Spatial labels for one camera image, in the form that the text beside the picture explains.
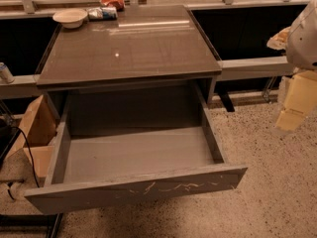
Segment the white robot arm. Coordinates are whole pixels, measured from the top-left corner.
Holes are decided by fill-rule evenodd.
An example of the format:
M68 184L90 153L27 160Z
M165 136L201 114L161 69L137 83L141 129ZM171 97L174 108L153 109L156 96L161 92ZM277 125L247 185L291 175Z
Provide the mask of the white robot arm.
M294 66L292 78L284 78L279 87L281 104L274 127L295 131L317 106L317 0L311 0L293 21L266 45L285 50L287 62Z

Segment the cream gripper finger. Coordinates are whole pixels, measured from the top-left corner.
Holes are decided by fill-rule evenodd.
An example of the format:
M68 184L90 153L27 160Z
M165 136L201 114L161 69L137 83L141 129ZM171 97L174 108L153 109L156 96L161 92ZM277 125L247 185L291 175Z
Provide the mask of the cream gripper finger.
M287 38L289 34L290 28L286 27L271 37L266 45L273 50L284 50L287 44Z

